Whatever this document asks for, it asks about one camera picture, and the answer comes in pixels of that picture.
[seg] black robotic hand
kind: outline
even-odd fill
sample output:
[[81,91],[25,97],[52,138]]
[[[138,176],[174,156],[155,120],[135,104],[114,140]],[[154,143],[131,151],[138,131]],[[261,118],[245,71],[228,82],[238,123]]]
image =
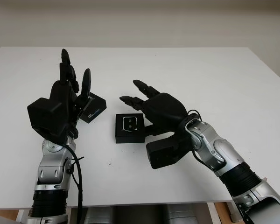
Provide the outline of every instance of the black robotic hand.
[[144,101],[138,97],[122,96],[120,99],[134,109],[141,110],[153,124],[146,127],[147,135],[158,135],[166,132],[174,134],[166,139],[150,142],[146,145],[152,168],[161,168],[179,161],[192,150],[192,140],[185,126],[198,119],[197,113],[188,115],[186,108],[168,93],[160,93],[140,80],[134,80],[138,89],[148,97]]

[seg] silver metal part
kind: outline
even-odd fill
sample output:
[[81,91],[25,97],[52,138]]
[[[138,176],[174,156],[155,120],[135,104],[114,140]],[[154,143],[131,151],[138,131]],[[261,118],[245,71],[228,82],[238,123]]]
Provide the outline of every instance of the silver metal part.
[[198,224],[192,204],[166,204],[164,209],[167,224]]
[[247,212],[255,224],[280,224],[280,204],[271,200]]
[[[267,198],[273,200],[262,203]],[[280,196],[265,180],[232,199],[255,224],[280,224]]]
[[87,209],[84,224],[113,224],[113,207],[91,207]]
[[63,224],[67,223],[67,214],[52,217],[29,217],[26,224]]
[[233,146],[221,138],[211,125],[195,119],[186,124],[185,130],[192,137],[194,150],[217,176],[223,175],[244,161]]
[[[76,150],[76,144],[71,137],[67,138],[66,144],[73,151]],[[70,174],[66,170],[71,167],[71,153],[48,140],[42,143],[42,153],[35,190],[69,189]]]
[[247,210],[268,197],[274,198],[280,204],[280,195],[265,180],[262,180],[254,188],[232,199],[240,208]]

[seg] black cable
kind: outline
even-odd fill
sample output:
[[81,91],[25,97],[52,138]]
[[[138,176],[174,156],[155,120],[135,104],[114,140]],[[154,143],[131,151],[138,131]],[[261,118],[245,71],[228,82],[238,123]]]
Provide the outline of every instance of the black cable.
[[192,154],[193,154],[194,158],[195,158],[198,162],[200,162],[201,164],[205,165],[208,169],[211,170],[211,168],[209,168],[201,159],[198,158],[198,156],[197,156],[196,153],[195,153],[195,150],[192,151]]
[[76,179],[74,179],[77,187],[78,187],[78,211],[77,211],[77,224],[80,224],[81,218],[82,218],[82,208],[83,208],[83,188],[82,188],[82,172],[81,167],[79,163],[79,159],[77,158],[75,152],[68,146],[68,145],[62,145],[65,147],[74,157],[75,163],[77,164],[77,170],[78,170],[78,178],[79,183],[77,183]]
[[76,178],[75,178],[74,173],[72,173],[71,175],[73,176],[74,182],[76,183],[76,186],[78,187],[78,183],[77,183],[77,181],[76,181]]
[[72,173],[71,175],[72,175],[72,177],[73,177],[73,179],[74,179],[74,182],[76,183],[76,186],[78,187],[79,184],[78,184],[78,182],[76,181],[76,178],[75,178],[75,176],[74,176],[74,173]]
[[199,113],[197,110],[194,110],[194,109],[193,109],[193,110],[189,110],[189,111],[188,111],[188,114],[189,114],[191,111],[195,111],[195,112],[198,114],[200,121],[202,121],[202,118],[201,118],[201,116],[200,116],[200,113]]

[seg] robot forearm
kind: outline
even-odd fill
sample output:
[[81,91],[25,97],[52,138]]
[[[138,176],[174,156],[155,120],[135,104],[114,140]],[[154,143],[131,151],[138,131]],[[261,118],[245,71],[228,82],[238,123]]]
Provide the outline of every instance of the robot forearm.
[[226,185],[246,223],[280,223],[280,196],[251,171],[227,140],[197,119],[186,125],[186,131],[203,163]]

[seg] robot finger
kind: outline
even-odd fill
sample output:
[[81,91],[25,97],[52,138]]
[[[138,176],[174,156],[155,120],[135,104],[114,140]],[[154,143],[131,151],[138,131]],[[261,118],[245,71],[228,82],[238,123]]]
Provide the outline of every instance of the robot finger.
[[133,83],[135,84],[135,86],[138,87],[140,92],[142,92],[148,98],[154,97],[160,93],[155,88],[146,85],[144,82],[142,82],[140,80],[134,80]]
[[142,110],[143,100],[139,99],[138,97],[129,97],[129,96],[122,96],[120,100],[123,101],[126,105],[131,106],[135,110]]

